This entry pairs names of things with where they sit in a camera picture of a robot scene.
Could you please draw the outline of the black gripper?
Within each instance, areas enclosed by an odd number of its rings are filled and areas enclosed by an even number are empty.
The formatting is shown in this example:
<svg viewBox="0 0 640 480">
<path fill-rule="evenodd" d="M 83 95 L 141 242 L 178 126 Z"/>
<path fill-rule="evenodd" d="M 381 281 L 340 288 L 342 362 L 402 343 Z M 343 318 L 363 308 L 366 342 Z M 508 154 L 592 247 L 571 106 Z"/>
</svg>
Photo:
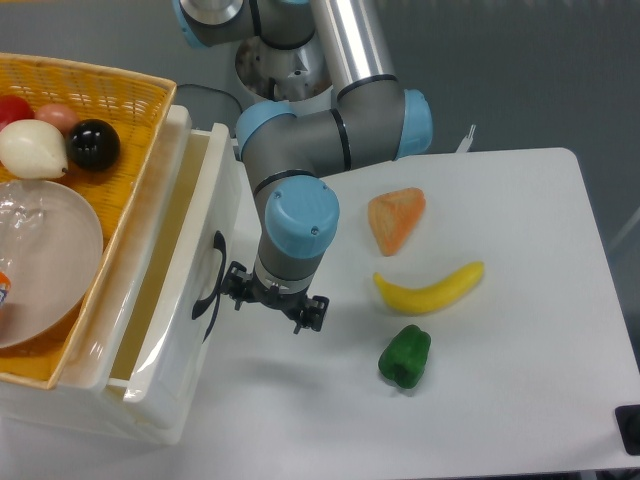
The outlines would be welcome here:
<svg viewBox="0 0 640 480">
<path fill-rule="evenodd" d="M 234 302 L 234 309 L 240 310 L 247 303 L 259 303 L 272 310 L 285 313 L 295 323 L 293 333 L 310 329 L 320 332 L 329 307 L 329 299 L 324 296 L 307 297 L 303 289 L 291 293 L 277 285 L 266 286 L 238 261 L 229 265 L 220 285 L 220 293 Z"/>
</svg>

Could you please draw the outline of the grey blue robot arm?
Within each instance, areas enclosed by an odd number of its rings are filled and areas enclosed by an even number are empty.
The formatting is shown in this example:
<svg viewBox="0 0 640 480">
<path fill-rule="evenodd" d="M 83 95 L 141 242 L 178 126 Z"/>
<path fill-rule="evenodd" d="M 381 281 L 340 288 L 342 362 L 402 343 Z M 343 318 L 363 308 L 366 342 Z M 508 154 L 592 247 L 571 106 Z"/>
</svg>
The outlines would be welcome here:
<svg viewBox="0 0 640 480">
<path fill-rule="evenodd" d="M 320 330 L 327 298 L 308 293 L 335 237 L 339 204 L 330 175 L 424 153 L 433 121 L 424 95 L 400 85 L 371 1 L 178 1 L 187 41 L 211 47 L 255 39 L 271 82 L 292 74 L 275 52 L 305 58 L 330 79 L 336 104 L 298 114 L 268 96 L 239 117 L 235 131 L 261 226 L 252 269 L 224 262 L 194 317 L 216 313 L 222 296 L 282 312 L 297 330 Z"/>
</svg>

